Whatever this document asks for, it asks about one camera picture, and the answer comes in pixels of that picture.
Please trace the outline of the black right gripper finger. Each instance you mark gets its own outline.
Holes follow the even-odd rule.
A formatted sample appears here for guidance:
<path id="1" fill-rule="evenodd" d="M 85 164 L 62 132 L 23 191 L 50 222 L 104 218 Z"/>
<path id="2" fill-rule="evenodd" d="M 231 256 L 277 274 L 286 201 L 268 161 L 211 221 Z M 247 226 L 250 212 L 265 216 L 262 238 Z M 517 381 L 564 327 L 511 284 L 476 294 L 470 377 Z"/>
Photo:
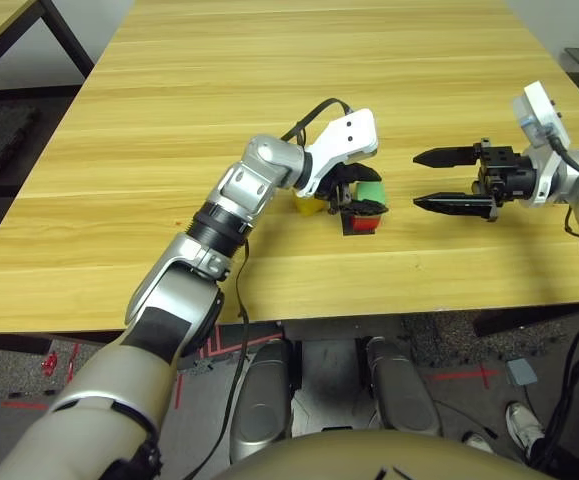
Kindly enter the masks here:
<path id="1" fill-rule="evenodd" d="M 431 168 L 452 168 L 475 165 L 480 159 L 481 145 L 439 147 L 413 157 L 413 162 Z"/>
<path id="2" fill-rule="evenodd" d="M 413 203 L 424 210 L 444 215 L 479 217 L 487 221 L 498 218 L 495 200 L 486 195 L 438 192 L 415 198 Z"/>

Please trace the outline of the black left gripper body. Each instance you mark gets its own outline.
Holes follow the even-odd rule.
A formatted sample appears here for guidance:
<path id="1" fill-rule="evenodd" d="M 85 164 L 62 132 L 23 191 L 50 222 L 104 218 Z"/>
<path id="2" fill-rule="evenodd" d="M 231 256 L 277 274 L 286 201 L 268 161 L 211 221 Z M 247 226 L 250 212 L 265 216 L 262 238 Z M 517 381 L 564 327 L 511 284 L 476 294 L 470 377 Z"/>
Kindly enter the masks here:
<path id="1" fill-rule="evenodd" d="M 321 179 L 316 198 L 328 204 L 329 213 L 338 213 L 351 203 L 350 185 L 356 181 L 355 167 L 338 163 Z"/>

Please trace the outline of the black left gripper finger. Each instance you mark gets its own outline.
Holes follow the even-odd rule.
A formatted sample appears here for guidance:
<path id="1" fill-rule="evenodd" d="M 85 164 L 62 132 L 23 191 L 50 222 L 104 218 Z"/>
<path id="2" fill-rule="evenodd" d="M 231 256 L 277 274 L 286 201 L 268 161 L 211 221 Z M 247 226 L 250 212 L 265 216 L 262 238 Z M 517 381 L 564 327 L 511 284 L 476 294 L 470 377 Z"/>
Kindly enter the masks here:
<path id="1" fill-rule="evenodd" d="M 347 215 L 354 216 L 376 216 L 382 215 L 388 211 L 388 208 L 374 200 L 351 200 L 347 204 L 342 205 L 342 212 Z"/>
<path id="2" fill-rule="evenodd" d="M 381 182 L 382 177 L 373 168 L 362 163 L 351 165 L 351 182 Z"/>

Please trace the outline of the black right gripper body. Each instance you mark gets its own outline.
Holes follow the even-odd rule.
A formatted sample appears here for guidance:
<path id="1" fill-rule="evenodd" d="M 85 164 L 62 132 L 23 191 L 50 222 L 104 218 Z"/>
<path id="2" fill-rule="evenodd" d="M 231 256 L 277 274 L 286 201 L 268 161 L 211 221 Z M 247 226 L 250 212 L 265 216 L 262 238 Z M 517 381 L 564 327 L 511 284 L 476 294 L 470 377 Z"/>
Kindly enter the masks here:
<path id="1" fill-rule="evenodd" d="M 474 144 L 479 161 L 473 192 L 496 203 L 530 199 L 536 185 L 536 170 L 528 156 L 511 146 L 492 146 L 486 139 Z"/>

